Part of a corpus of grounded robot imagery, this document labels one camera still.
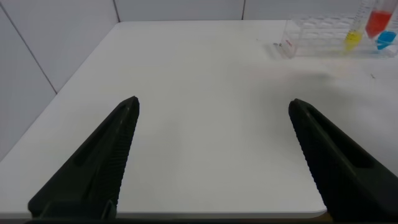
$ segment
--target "white wall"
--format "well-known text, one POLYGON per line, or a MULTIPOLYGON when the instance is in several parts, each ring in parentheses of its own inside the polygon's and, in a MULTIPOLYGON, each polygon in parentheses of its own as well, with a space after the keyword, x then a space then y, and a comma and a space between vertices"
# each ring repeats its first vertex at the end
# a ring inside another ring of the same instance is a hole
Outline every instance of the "white wall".
POLYGON ((288 19, 292 14, 355 13, 361 0, 246 0, 244 19, 288 19))
POLYGON ((121 21, 240 20, 244 0, 116 0, 121 21))
POLYGON ((50 83, 0 8, 0 161, 54 96, 50 83))
POLYGON ((118 22, 112 0, 0 0, 59 91, 118 22))

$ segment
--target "test tube rack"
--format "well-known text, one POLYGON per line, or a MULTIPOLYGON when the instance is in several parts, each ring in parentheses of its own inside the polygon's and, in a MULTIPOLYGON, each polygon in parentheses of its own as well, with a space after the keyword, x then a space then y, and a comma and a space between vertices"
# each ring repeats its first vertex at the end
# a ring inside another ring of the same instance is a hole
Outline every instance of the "test tube rack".
POLYGON ((284 56, 391 58, 398 54, 398 40, 378 50, 377 43, 366 33, 352 51, 345 50, 345 38, 355 15, 298 15, 286 21, 284 33, 277 46, 284 56))

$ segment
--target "white table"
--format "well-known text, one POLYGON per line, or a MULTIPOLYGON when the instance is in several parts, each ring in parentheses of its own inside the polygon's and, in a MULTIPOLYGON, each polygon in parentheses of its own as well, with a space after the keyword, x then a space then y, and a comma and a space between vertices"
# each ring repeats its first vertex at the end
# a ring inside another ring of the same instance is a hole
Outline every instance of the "white table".
POLYGON ((141 112, 119 217, 324 213, 288 116, 294 98, 313 104, 398 173, 396 60, 279 60, 264 44, 278 42, 283 27, 118 24, 0 162, 0 218, 29 217, 33 195, 132 95, 141 112))

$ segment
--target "yellow liquid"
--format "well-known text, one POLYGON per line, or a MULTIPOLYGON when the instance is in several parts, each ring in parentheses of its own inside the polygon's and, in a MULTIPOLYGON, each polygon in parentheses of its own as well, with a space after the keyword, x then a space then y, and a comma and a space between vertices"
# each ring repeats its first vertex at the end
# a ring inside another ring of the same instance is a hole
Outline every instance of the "yellow liquid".
POLYGON ((344 41, 346 52, 352 51, 362 40, 362 33, 350 31, 344 41))

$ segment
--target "test tube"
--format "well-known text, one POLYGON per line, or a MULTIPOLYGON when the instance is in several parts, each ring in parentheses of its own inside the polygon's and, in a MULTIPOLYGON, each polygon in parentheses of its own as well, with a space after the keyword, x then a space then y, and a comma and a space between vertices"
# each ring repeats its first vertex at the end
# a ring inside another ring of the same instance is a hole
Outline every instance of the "test tube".
POLYGON ((397 6, 398 0, 377 0, 366 24, 366 33, 370 39, 384 31, 397 6))
POLYGON ((385 31, 381 32, 379 37, 377 38, 377 49, 382 50, 386 47, 390 46, 394 39, 396 38, 398 33, 398 7, 396 7, 391 19, 390 23, 388 23, 385 31))
POLYGON ((362 40, 366 23, 369 20, 370 13, 375 5, 376 0, 362 0, 359 9, 355 15, 351 29, 347 33, 345 43, 345 52, 353 50, 362 40))

